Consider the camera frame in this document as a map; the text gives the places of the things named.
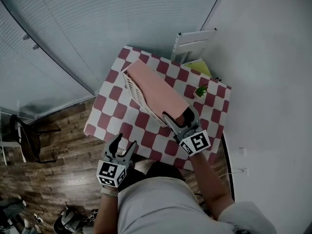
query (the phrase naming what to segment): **red and white checkered tablecloth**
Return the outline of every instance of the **red and white checkered tablecloth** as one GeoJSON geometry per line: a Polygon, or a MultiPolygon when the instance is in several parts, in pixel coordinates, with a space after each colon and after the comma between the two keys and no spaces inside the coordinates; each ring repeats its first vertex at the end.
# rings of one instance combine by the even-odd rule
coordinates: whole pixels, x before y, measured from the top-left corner
{"type": "Polygon", "coordinates": [[[108,141],[113,135],[123,133],[120,148],[126,149],[136,140],[137,154],[193,170],[188,155],[174,141],[173,132],[168,127],[160,127],[131,99],[125,88],[120,71],[138,58],[198,110],[202,128],[207,130],[211,143],[211,147],[203,153],[213,163],[226,120],[231,87],[188,67],[129,46],[122,48],[104,81],[84,128],[85,134],[108,141]],[[194,98],[195,89],[203,84],[208,84],[206,96],[194,98]]]}

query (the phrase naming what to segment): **shoe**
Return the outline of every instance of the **shoe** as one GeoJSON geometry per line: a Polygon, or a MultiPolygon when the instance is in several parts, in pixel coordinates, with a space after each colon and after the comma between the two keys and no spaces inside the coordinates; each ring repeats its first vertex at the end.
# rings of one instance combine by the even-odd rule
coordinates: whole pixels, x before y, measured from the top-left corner
{"type": "Polygon", "coordinates": [[[29,221],[26,218],[24,218],[24,226],[26,229],[29,229],[29,221]]]}
{"type": "Polygon", "coordinates": [[[37,231],[38,233],[41,233],[41,230],[40,230],[38,224],[35,224],[35,229],[36,229],[36,231],[37,231]]]}

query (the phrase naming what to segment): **yellow paper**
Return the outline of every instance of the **yellow paper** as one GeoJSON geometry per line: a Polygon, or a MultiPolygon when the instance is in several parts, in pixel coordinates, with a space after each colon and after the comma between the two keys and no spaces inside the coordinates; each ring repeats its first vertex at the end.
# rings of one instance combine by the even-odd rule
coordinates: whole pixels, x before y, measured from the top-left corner
{"type": "Polygon", "coordinates": [[[202,59],[190,61],[190,62],[184,63],[183,65],[185,65],[185,66],[187,66],[187,67],[189,67],[195,71],[203,73],[209,77],[212,77],[212,75],[209,71],[209,68],[207,67],[206,63],[202,59]]]}

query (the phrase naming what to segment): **wooden floor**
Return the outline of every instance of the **wooden floor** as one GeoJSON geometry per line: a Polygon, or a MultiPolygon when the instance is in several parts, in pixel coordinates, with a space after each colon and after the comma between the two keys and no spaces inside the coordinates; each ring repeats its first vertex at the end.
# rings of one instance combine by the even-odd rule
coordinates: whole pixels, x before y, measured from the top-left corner
{"type": "MultiPolygon", "coordinates": [[[[99,206],[100,185],[96,167],[104,142],[83,133],[93,102],[94,99],[69,107],[34,123],[38,130],[61,129],[61,132],[40,137],[41,160],[51,159],[54,154],[58,159],[56,163],[24,163],[20,148],[6,148],[10,165],[5,166],[2,156],[0,158],[0,196],[21,195],[28,205],[21,216],[31,223],[34,223],[34,213],[44,213],[41,217],[48,225],[39,224],[44,234],[54,232],[51,226],[65,203],[82,213],[89,213],[99,206]]],[[[150,162],[138,162],[136,169],[144,170],[147,163],[150,162]]],[[[219,175],[227,173],[222,144],[214,169],[219,175]]],[[[198,193],[194,174],[188,171],[182,171],[182,174],[194,193],[198,193]]],[[[221,179],[230,188],[228,176],[221,179]]]]}

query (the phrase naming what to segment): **white chair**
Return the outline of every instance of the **white chair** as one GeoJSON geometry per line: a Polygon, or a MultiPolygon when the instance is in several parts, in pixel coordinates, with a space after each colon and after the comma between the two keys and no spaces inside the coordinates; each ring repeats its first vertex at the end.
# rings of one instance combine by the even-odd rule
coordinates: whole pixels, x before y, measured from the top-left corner
{"type": "Polygon", "coordinates": [[[175,45],[171,54],[171,61],[174,61],[176,56],[184,54],[180,64],[182,64],[189,52],[196,53],[200,56],[202,50],[206,47],[209,39],[213,37],[217,29],[196,31],[189,33],[179,33],[175,39],[175,45]]]}
{"type": "MultiPolygon", "coordinates": [[[[21,137],[20,135],[20,127],[18,128],[18,134],[19,134],[19,137],[21,137]]],[[[21,151],[21,146],[20,144],[18,144],[16,141],[2,141],[2,133],[1,133],[1,113],[0,113],[0,154],[3,155],[3,160],[4,160],[4,163],[5,165],[7,165],[7,158],[6,158],[6,155],[5,155],[5,151],[4,151],[4,148],[5,147],[20,147],[20,151],[21,151]]],[[[23,152],[21,151],[21,155],[23,157],[23,161],[24,163],[26,162],[26,159],[23,155],[23,152]]]]}

